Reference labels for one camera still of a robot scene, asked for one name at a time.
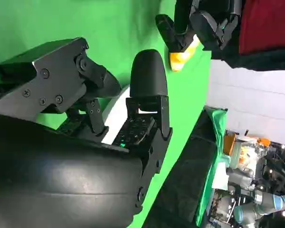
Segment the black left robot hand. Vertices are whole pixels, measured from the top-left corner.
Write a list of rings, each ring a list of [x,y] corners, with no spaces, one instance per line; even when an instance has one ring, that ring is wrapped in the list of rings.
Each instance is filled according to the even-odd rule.
[[[158,31],[170,53],[185,52],[197,36],[208,51],[222,50],[241,18],[241,0],[178,0],[174,19],[155,17]]]

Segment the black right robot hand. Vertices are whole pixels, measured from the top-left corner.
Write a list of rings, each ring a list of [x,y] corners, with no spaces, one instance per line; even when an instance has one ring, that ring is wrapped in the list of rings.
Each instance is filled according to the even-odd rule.
[[[106,144],[99,98],[122,89],[87,49],[63,39],[0,63],[0,228],[125,228],[143,208],[172,136],[162,57],[135,56]]]

